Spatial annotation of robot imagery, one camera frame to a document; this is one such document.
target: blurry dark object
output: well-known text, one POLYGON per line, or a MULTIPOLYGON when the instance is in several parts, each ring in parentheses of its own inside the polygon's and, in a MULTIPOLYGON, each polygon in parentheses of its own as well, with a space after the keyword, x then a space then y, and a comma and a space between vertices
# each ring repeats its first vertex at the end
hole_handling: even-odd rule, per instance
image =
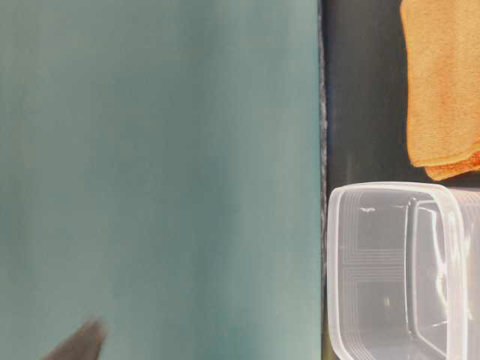
POLYGON ((86 322, 43 360, 96 360, 106 337, 100 321, 86 322))

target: orange cloth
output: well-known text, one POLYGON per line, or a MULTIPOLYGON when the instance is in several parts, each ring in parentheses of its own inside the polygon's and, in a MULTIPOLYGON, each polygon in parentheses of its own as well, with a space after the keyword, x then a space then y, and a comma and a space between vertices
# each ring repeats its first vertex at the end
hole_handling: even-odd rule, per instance
POLYGON ((480 1, 403 0, 407 147, 435 180, 480 169, 480 1))

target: black surface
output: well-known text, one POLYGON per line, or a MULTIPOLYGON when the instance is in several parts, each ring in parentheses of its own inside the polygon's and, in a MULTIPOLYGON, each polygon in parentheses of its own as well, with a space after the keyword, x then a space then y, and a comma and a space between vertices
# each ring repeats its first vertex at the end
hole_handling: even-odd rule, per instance
MULTIPOLYGON (((432 182, 406 147, 407 55, 398 0, 325 0, 328 192, 356 182, 432 182)), ((473 187, 480 175, 441 184, 473 187)))

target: orange towel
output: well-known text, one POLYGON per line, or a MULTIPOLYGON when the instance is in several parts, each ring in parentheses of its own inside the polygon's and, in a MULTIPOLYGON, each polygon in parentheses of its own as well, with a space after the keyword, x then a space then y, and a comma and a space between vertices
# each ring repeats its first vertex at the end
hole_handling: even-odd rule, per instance
POLYGON ((403 0, 407 147, 434 180, 480 169, 480 1, 403 0))

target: plastic container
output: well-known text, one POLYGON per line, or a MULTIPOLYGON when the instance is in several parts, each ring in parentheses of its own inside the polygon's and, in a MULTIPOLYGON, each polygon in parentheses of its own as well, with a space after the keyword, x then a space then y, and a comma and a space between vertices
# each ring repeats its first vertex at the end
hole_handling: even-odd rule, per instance
POLYGON ((341 360, 480 359, 480 192, 335 189, 328 324, 341 360))

